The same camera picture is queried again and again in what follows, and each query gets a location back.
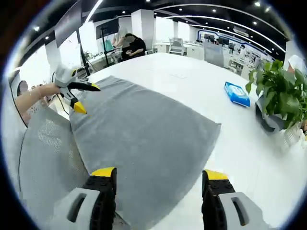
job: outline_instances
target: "computer screen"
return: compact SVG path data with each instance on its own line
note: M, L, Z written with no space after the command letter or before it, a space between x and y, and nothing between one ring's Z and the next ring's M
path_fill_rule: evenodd
M228 45L229 44L229 39L223 38L223 44Z
M118 33L118 19L111 20L96 27L96 39L101 38L101 29L103 29L104 36Z
M214 41L214 35L209 35L209 40L210 41L212 41L212 40Z
M77 1L56 24L54 33L58 48L73 32L82 26L81 5L81 0Z

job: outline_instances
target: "gray office chair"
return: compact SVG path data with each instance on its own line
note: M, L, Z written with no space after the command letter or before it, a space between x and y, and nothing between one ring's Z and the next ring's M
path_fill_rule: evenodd
M185 47L183 46L182 38L173 37L169 39L169 42L170 42L170 48L168 53L183 56Z
M224 67L224 56L222 46L204 42L204 60L219 67Z

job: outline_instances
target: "white cabinet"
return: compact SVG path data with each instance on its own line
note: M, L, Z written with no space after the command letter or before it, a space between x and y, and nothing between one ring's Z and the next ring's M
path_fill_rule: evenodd
M187 57L204 60L202 47L187 47Z
M158 53L168 53L169 46L168 45L156 45L158 49Z

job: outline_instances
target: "white table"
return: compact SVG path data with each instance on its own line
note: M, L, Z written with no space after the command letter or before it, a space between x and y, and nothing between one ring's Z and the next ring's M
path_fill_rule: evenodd
M251 107L244 108L229 100L224 83L229 81L244 88L247 80L204 61L164 53L113 65L91 75L90 81L109 75L162 93L221 122L220 136L204 168L226 173L235 190L252 199L271 226L278 227L286 221L307 181L307 155L300 148L280 153L276 140L264 133L254 116L254 85ZM203 229L201 204L199 177L178 205L152 229Z

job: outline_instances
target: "blue package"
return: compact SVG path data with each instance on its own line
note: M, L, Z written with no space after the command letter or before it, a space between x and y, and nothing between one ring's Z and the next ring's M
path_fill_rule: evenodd
M250 107L249 97L241 86L234 85L230 82L225 82L225 90L232 102Z

